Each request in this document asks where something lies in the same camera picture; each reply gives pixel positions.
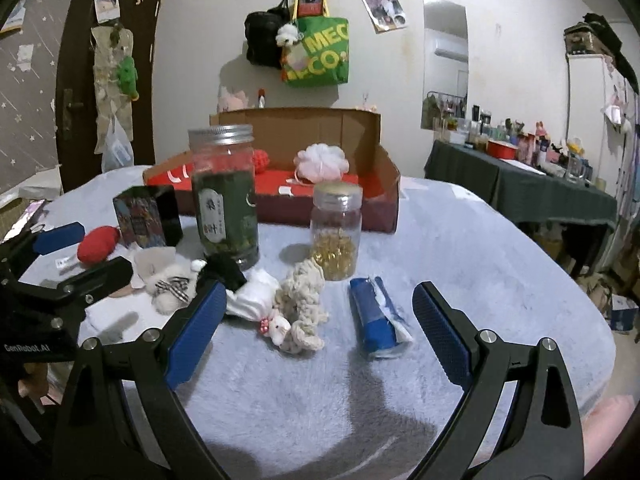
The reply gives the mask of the person right hand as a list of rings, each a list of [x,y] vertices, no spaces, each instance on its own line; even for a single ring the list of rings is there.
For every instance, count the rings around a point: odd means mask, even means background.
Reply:
[[[582,421],[585,473],[597,465],[623,431],[634,412],[636,402],[630,394],[600,400]]]

